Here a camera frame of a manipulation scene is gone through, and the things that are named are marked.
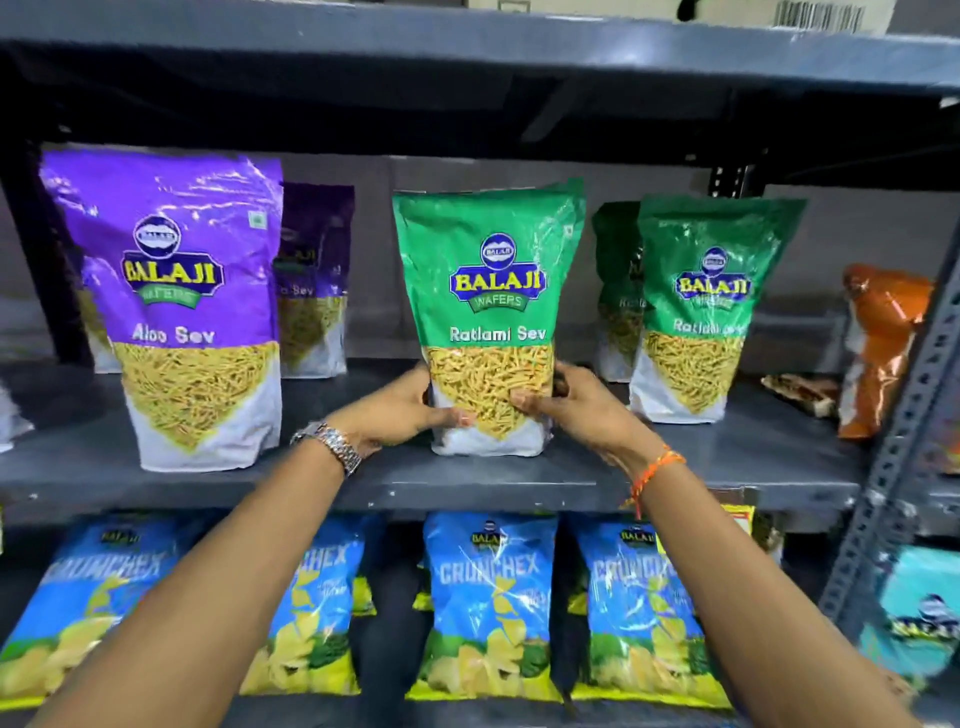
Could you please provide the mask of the person's left hand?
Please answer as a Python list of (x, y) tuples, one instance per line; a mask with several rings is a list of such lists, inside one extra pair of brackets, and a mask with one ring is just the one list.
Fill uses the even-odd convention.
[(364, 459), (431, 431), (426, 428), (430, 372), (419, 362), (380, 389), (342, 407), (325, 418), (342, 432)]

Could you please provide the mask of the person's right hand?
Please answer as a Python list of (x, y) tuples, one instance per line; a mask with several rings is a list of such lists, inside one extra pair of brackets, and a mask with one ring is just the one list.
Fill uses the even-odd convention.
[(665, 442), (587, 368), (557, 360), (553, 389), (544, 395), (558, 399), (554, 424), (630, 480), (667, 453)]

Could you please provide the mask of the green snack packet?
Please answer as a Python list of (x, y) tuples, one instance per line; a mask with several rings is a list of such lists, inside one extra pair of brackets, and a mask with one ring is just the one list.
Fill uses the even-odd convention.
[(655, 424), (724, 419), (754, 309), (804, 199), (657, 195), (641, 202), (641, 336), (630, 409)]
[(601, 283), (595, 369), (608, 383), (629, 383), (640, 345), (644, 247), (638, 227), (640, 200), (608, 201), (591, 218), (595, 267)]
[(586, 219), (582, 179), (397, 191), (391, 207), (430, 402), (474, 418), (435, 429), (433, 452), (540, 455), (552, 422), (523, 414), (511, 393), (553, 392), (560, 299)]

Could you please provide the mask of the person's left forearm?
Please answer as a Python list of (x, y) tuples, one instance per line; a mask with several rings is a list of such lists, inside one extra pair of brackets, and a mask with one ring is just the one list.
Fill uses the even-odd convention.
[(344, 478), (328, 446), (299, 443), (27, 728), (217, 728)]

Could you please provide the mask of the person's right forearm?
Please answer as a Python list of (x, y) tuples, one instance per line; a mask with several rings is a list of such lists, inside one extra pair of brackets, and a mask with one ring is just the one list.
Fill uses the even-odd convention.
[(634, 488), (755, 728), (923, 728), (676, 455)]

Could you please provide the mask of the silver metal wristwatch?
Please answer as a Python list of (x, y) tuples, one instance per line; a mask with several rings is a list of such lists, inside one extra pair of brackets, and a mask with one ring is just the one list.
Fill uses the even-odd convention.
[(347, 437), (325, 420), (311, 420), (306, 426), (294, 431), (289, 446), (312, 440), (323, 444), (339, 462), (345, 479), (352, 477), (361, 466), (364, 456)]

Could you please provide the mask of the blue chips packet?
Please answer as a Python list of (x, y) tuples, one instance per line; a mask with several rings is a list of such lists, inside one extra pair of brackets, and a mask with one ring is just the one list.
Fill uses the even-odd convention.
[(112, 512), (67, 528), (0, 647), (0, 714), (38, 708), (196, 543), (203, 516)]
[(242, 697), (360, 695), (352, 620), (372, 616), (365, 556), (383, 533), (376, 515), (329, 516), (310, 540), (239, 688)]
[(562, 702), (550, 642), (558, 528), (555, 515), (426, 516), (433, 624), (408, 699)]
[(692, 599), (654, 527), (622, 516), (575, 515), (569, 524), (585, 572), (587, 629), (571, 698), (731, 710)]

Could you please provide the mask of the brown flat snack packet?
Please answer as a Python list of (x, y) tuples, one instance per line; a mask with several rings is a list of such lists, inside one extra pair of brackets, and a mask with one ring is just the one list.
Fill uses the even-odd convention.
[(827, 419), (837, 415), (840, 384), (835, 377), (798, 373), (765, 374), (760, 384), (811, 417)]

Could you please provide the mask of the large purple snack packet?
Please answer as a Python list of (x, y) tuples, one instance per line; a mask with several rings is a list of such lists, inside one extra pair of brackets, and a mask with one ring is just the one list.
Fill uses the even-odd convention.
[(82, 252), (142, 469), (244, 469), (275, 448), (282, 162), (59, 149), (40, 178)]

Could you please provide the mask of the grey metal shelf rack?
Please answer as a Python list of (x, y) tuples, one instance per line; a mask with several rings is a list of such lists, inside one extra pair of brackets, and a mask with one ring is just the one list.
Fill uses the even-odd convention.
[[(0, 0), (0, 180), (30, 264), (47, 229), (42, 142), (450, 160), (721, 167), (743, 184), (960, 192), (960, 38), (864, 37), (428, 6), (273, 0)], [(17, 531), (63, 530), (114, 508), (234, 505), (256, 467), (150, 474), (118, 383), (81, 371), (61, 271), (40, 284), (64, 363), (16, 370), (38, 431), (0, 459)], [(681, 434), (721, 495), (768, 511), (859, 496), (867, 455), (829, 443), (759, 385), (736, 385), (719, 434)], [(522, 458), (429, 464), (404, 445), (342, 505), (414, 515), (434, 506), (612, 511), (625, 487), (558, 438)]]

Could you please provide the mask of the orange snack packet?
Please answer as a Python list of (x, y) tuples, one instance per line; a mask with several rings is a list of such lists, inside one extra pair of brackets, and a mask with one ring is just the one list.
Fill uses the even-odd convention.
[(882, 429), (906, 374), (908, 356), (925, 321), (931, 279), (864, 263), (846, 267), (850, 355), (839, 395), (838, 437), (868, 440)]

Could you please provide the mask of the grey perforated rack upright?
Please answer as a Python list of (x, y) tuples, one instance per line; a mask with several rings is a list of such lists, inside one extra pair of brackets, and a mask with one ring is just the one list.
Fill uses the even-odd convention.
[(819, 607), (855, 646), (883, 621), (880, 594), (940, 479), (960, 406), (960, 219), (944, 255), (905, 382), (870, 455)]

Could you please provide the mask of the cardboard box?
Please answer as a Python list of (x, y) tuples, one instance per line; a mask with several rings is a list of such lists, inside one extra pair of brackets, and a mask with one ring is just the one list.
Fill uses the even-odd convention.
[(462, 0), (472, 10), (882, 36), (897, 0)]

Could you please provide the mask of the teal snack packet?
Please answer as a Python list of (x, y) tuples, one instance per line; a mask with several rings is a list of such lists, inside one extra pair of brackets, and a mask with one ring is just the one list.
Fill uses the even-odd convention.
[(960, 551), (905, 546), (880, 591), (879, 609), (863, 626), (860, 652), (923, 692), (960, 649)]

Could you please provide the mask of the white plastic packet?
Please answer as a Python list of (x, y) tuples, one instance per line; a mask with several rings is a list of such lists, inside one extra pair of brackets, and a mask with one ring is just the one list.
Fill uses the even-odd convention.
[(14, 402), (11, 392), (0, 380), (0, 455), (11, 451), (19, 437), (35, 430)]

